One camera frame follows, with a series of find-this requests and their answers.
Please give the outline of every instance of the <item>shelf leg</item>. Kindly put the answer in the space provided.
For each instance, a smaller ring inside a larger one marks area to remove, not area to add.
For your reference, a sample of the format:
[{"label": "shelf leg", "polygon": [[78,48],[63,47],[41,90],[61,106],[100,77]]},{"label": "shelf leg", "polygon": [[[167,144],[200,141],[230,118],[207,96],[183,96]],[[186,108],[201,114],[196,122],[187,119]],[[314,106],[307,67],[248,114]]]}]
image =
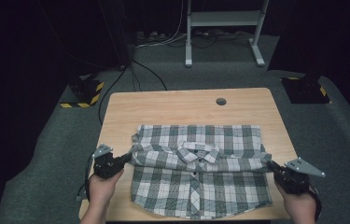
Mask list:
[{"label": "shelf leg", "polygon": [[192,67],[192,45],[191,45],[191,0],[187,9],[187,42],[186,42],[186,67]]},{"label": "shelf leg", "polygon": [[262,59],[261,53],[259,52],[259,47],[257,46],[257,43],[259,42],[259,34],[261,33],[262,24],[264,23],[265,14],[267,13],[269,2],[270,0],[264,0],[261,12],[259,14],[259,22],[256,27],[256,32],[254,33],[254,38],[249,39],[250,47],[253,50],[253,54],[256,58],[257,65],[260,67],[264,66],[265,62]]}]

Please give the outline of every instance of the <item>hand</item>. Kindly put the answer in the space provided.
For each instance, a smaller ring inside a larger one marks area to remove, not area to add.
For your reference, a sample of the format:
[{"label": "hand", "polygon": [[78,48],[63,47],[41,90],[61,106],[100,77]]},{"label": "hand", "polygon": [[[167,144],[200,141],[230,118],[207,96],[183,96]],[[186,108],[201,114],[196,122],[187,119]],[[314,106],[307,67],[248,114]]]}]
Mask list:
[{"label": "hand", "polygon": [[108,207],[113,197],[117,181],[124,173],[122,169],[113,177],[103,179],[98,175],[92,175],[90,178],[90,204]]},{"label": "hand", "polygon": [[105,223],[105,215],[113,197],[117,181],[124,173],[122,169],[113,177],[103,179],[97,175],[90,177],[90,204],[81,223]]},{"label": "hand", "polygon": [[315,224],[316,202],[311,195],[287,194],[276,181],[275,185],[282,194],[286,211],[295,224]]}]

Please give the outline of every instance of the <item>black equipment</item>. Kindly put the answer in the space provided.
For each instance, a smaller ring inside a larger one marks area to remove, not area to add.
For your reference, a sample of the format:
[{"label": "black equipment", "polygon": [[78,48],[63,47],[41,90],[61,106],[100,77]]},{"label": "black equipment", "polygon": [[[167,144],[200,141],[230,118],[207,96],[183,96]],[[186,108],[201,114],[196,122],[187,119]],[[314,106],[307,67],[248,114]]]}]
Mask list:
[{"label": "black equipment", "polygon": [[285,166],[280,166],[274,161],[267,162],[268,168],[273,171],[273,178],[277,184],[288,194],[308,193],[316,202],[315,220],[318,220],[322,211],[322,203],[317,197],[316,190],[311,186],[308,175],[320,177],[326,176],[313,165],[303,160],[301,157],[294,161],[288,161]]}]

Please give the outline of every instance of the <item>gray carpet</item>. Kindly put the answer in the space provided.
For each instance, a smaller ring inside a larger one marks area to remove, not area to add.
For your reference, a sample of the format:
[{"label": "gray carpet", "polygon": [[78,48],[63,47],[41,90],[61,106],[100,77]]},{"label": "gray carpet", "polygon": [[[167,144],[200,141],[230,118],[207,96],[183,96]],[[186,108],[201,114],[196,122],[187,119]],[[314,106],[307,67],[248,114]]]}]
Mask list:
[{"label": "gray carpet", "polygon": [[[267,64],[277,40],[276,36],[263,35],[260,38],[259,48]],[[209,40],[193,41],[196,46],[209,43]],[[314,185],[321,191],[323,203],[319,223],[350,223],[350,106],[335,85],[325,77],[319,80],[332,104],[293,105],[287,98],[280,77],[301,77],[302,74],[267,72],[267,66],[257,67],[247,39],[218,41],[206,49],[194,48],[192,53],[192,68],[184,66],[184,47],[140,48],[135,50],[134,58],[155,71],[171,91],[270,89],[297,154],[327,174],[325,178],[312,177]],[[160,81],[148,70],[137,64],[133,64],[133,69],[142,91],[164,90]],[[99,74],[98,79],[105,83],[103,92],[118,75],[119,71],[115,70]],[[110,93],[133,91],[133,88],[139,90],[131,71],[127,70]],[[109,94],[104,98],[102,115]],[[94,151],[99,137],[98,109],[98,105],[55,108],[38,138],[29,166],[7,182],[0,206],[0,224],[79,222],[80,203],[75,202],[75,196],[83,182],[86,160]]]}]

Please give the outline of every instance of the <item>dark background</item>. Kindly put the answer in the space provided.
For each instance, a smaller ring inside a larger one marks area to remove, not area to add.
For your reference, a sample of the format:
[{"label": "dark background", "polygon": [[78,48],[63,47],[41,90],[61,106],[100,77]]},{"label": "dark background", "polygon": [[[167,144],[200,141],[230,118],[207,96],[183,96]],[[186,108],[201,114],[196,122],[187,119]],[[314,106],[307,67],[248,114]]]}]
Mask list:
[{"label": "dark background", "polygon": [[[71,77],[128,63],[127,34],[170,35],[177,28],[178,0],[122,1],[120,7],[118,2],[0,1],[0,199],[6,182],[33,157],[37,137]],[[260,5],[193,2],[195,10]],[[282,36],[269,69],[328,77],[350,104],[350,0],[272,0],[262,34]]]}]

